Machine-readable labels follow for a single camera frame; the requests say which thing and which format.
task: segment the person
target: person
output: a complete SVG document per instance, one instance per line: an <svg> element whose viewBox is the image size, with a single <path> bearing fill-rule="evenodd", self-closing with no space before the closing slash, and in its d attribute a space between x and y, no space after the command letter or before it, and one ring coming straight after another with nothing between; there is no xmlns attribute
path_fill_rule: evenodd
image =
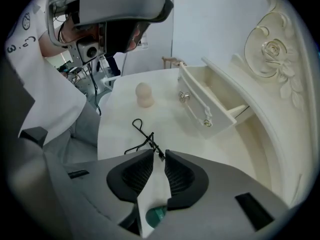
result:
<svg viewBox="0 0 320 240"><path fill-rule="evenodd" d="M59 28L55 29L58 37ZM61 30L64 42L94 34L95 28L77 31L70 16ZM129 50L136 44L131 41ZM21 130L42 127L47 130L43 150L61 163L97 160L100 116L86 96L61 75L45 57L65 51L50 41L45 14L29 4L14 24L5 42L5 54L35 100Z"/></svg>

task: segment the table surface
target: table surface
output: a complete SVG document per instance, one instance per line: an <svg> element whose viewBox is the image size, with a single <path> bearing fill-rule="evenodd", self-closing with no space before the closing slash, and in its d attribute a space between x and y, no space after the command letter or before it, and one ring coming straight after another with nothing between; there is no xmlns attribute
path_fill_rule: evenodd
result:
<svg viewBox="0 0 320 240"><path fill-rule="evenodd" d="M115 81L101 116L98 159L122 156L125 150L143 143L145 137L132 126L133 120L140 118L143 121L142 130L147 135L154 132L154 141L163 152L169 149L231 165L255 179L256 174L248 149L234 127L210 139L203 138L197 131L179 101L178 74L178 68L162 69L124 76ZM155 103L149 108L141 108L137 104L135 89L141 82L152 88ZM153 231L145 221L145 213L155 207L155 204L165 205L170 198L164 162L159 162L155 156L154 166L157 169L153 170L138 197L142 237L147 237ZM154 188L155 181L158 182L157 186L160 181L163 182L161 193Z"/></svg>

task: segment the drawer knob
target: drawer knob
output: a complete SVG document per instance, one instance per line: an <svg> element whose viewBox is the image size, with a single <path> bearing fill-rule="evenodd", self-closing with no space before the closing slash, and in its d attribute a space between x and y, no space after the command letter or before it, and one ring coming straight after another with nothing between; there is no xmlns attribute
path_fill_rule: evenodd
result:
<svg viewBox="0 0 320 240"><path fill-rule="evenodd" d="M190 93L189 92L179 92L179 100L181 103L185 103L186 100L190 100Z"/></svg>

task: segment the person's hand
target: person's hand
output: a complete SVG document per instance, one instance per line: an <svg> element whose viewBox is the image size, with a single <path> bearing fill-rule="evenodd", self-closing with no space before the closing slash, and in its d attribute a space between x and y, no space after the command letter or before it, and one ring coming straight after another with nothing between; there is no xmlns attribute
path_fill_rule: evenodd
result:
<svg viewBox="0 0 320 240"><path fill-rule="evenodd" d="M60 35L60 42L62 43L69 43L72 42L74 40L77 40L79 38L83 38L86 36L93 36L95 40L98 40L98 36L99 36L99 27L97 24L92 25L89 29L87 30L79 30L75 27L75 24L71 18L71 16L69 15L63 26L62 30L61 30L61 35ZM137 28L134 32L133 38L137 37L140 34L139 29ZM136 48L137 44L133 41L130 42L128 51L133 50L134 48Z"/></svg>

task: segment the open drawer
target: open drawer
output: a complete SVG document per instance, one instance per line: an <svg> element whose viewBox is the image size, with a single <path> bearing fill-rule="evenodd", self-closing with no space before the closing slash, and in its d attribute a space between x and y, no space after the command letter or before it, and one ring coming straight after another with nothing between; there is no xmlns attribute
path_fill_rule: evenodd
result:
<svg viewBox="0 0 320 240"><path fill-rule="evenodd" d="M253 113L244 99L215 73L215 66L179 70L179 100L205 137L241 123Z"/></svg>

